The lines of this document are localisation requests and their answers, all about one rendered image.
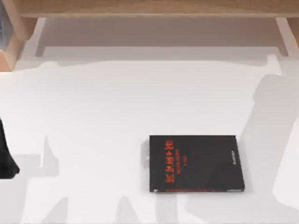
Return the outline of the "wooden open shelf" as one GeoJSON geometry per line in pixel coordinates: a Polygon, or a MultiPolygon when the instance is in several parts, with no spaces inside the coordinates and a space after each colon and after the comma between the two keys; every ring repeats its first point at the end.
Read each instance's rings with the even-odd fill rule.
{"type": "Polygon", "coordinates": [[[299,47],[299,0],[0,0],[0,8],[13,28],[9,58],[0,52],[5,71],[272,48],[278,18],[299,47]]]}

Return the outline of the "black book with red lettering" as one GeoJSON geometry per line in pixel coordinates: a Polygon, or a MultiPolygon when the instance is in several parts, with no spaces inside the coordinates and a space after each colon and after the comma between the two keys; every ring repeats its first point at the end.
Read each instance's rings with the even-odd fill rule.
{"type": "Polygon", "coordinates": [[[151,135],[149,190],[153,193],[243,192],[234,135],[151,135]]]}

